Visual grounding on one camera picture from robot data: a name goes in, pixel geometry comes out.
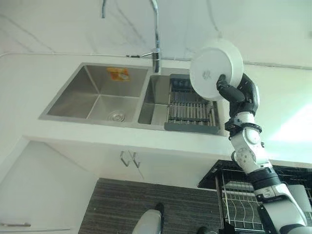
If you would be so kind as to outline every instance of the white cabinet door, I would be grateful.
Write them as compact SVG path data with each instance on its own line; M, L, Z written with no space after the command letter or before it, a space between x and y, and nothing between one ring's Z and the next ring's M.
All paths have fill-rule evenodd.
M124 151L123 154L124 162L129 164L126 166L120 158L122 150L111 146L83 143L49 143L49 145L98 177L131 181L141 180L128 151Z
M44 143L30 142L0 184L3 231L78 233L97 178Z
M144 181L154 184L196 188L201 179L217 162L203 157L137 153Z

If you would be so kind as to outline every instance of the double sink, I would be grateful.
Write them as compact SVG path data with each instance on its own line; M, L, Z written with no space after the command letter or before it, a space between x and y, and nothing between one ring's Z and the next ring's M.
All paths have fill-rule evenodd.
M216 102L192 89L187 69L81 64L40 119L219 134Z

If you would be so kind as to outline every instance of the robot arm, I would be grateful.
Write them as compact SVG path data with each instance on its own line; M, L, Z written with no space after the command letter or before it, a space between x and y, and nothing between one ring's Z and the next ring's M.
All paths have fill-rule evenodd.
M262 202L258 213L267 233L311 234L307 220L297 202L275 173L260 139L261 127L254 116L259 106L257 86L243 74L237 88L229 85L225 75L216 84L219 93L230 103L230 120L225 130L235 152L235 161L247 174L254 187L256 199Z

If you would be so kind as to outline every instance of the sink drain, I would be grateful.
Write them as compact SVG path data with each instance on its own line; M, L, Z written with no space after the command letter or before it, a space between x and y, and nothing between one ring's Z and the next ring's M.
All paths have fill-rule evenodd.
M122 111L113 111L108 115L107 119L110 121L123 122L125 120L125 113Z

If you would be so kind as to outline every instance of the floor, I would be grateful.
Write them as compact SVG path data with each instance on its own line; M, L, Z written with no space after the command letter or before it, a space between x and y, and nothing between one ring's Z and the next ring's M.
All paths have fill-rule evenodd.
M195 234L201 226L218 232L214 191L99 179L79 234L131 234L141 215L158 202L165 206L164 234Z

